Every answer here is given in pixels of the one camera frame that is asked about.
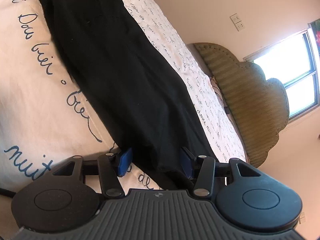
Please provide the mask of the black pants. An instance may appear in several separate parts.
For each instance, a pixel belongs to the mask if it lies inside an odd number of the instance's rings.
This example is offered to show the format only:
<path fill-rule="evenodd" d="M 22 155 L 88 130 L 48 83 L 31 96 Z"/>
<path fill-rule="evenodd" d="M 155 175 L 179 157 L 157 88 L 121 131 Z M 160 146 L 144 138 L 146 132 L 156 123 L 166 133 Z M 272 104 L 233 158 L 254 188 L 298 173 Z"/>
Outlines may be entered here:
<path fill-rule="evenodd" d="M 182 148 L 213 157 L 185 83 L 122 0 L 39 0 L 62 61 L 122 151 L 161 188 L 192 190 Z"/>

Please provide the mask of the small black device on bed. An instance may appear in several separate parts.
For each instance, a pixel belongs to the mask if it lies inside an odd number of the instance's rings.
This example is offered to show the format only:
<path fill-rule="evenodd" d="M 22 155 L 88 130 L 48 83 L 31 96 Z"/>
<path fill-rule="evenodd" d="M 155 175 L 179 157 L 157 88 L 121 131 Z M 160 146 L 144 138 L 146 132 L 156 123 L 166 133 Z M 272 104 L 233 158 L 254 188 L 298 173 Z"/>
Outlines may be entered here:
<path fill-rule="evenodd" d="M 226 113 L 226 114 L 230 114 L 230 109 L 229 109 L 228 106 L 225 106 L 225 107 L 224 107 L 224 110 L 225 110 L 225 113 Z"/>

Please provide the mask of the window with metal frame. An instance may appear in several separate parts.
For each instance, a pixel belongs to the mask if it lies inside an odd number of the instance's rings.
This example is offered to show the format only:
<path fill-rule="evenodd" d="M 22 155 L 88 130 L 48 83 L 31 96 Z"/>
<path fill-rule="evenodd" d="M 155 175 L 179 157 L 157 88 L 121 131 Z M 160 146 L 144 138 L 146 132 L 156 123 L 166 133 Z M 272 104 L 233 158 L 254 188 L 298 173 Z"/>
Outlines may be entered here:
<path fill-rule="evenodd" d="M 260 49 L 244 61 L 259 65 L 266 79 L 278 79 L 289 100 L 293 121 L 319 106 L 319 54 L 311 28 Z"/>

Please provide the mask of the white wall socket pair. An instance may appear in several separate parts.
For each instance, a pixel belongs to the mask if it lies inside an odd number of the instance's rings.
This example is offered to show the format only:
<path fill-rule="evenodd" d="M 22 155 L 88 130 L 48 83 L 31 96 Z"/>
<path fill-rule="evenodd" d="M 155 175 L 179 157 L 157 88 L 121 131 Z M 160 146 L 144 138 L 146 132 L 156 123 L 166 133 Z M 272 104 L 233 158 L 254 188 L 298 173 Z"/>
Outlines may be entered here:
<path fill-rule="evenodd" d="M 238 14 L 233 14 L 232 16 L 230 16 L 230 19 L 233 22 L 234 26 L 236 27 L 237 31 L 242 31 L 245 29 L 245 26 L 242 20 L 240 19 L 240 17 L 238 16 Z"/>

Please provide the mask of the white script-print bedspread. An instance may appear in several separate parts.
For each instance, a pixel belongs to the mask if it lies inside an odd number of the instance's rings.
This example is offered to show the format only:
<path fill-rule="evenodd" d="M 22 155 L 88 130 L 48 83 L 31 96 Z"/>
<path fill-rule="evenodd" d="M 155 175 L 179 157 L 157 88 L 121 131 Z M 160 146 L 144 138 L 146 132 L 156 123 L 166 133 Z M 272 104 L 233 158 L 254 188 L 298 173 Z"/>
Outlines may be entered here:
<path fill-rule="evenodd" d="M 218 160 L 245 160 L 212 81 L 157 3 L 123 3 L 187 85 Z M 39 0 L 1 0 L 1 188 L 19 191 L 73 155 L 117 148 L 59 59 Z"/>

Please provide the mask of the floral window curtain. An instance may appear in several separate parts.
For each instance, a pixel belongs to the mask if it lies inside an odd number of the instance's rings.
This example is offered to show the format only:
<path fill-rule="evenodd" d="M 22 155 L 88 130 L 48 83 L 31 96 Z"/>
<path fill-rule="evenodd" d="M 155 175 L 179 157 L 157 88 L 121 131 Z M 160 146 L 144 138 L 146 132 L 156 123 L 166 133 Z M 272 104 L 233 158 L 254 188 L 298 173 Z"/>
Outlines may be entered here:
<path fill-rule="evenodd" d="M 311 22 L 309 25 L 316 40 L 318 53 L 320 54 L 320 19 Z"/>

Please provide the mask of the olive tufted headboard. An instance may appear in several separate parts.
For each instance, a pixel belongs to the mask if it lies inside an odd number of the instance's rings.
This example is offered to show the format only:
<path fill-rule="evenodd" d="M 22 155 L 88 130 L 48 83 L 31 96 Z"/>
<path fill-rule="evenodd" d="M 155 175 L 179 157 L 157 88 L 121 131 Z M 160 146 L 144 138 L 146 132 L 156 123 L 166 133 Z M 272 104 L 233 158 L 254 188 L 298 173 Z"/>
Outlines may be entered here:
<path fill-rule="evenodd" d="M 250 164 L 261 166 L 289 122 L 284 85 L 278 79 L 266 79 L 259 65 L 239 61 L 219 44 L 201 42 L 194 47 L 217 81 Z"/>

